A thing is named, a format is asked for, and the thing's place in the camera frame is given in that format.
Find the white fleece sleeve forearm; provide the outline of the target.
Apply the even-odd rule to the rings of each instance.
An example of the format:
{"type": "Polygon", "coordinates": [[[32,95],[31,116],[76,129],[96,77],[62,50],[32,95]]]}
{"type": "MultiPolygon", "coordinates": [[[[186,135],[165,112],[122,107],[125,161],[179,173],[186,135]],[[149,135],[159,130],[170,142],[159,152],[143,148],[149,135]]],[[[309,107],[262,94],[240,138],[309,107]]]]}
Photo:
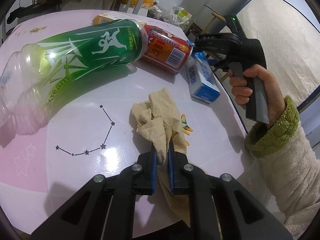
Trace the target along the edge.
{"type": "Polygon", "coordinates": [[[316,158],[293,100],[268,128],[257,122],[245,147],[257,159],[264,183],[285,215],[284,226],[293,239],[305,232],[319,210],[319,159],[316,158]]]}

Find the person's right hand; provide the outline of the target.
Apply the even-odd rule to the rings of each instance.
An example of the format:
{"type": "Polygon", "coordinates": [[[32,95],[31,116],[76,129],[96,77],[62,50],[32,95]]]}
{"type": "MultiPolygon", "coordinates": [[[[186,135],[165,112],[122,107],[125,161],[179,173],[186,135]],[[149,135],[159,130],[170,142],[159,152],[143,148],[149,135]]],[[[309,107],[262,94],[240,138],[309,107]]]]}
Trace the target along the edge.
{"type": "Polygon", "coordinates": [[[241,67],[228,71],[232,94],[239,105],[246,106],[246,116],[272,127],[282,116],[286,103],[271,72],[254,64],[240,74],[241,67]]]}

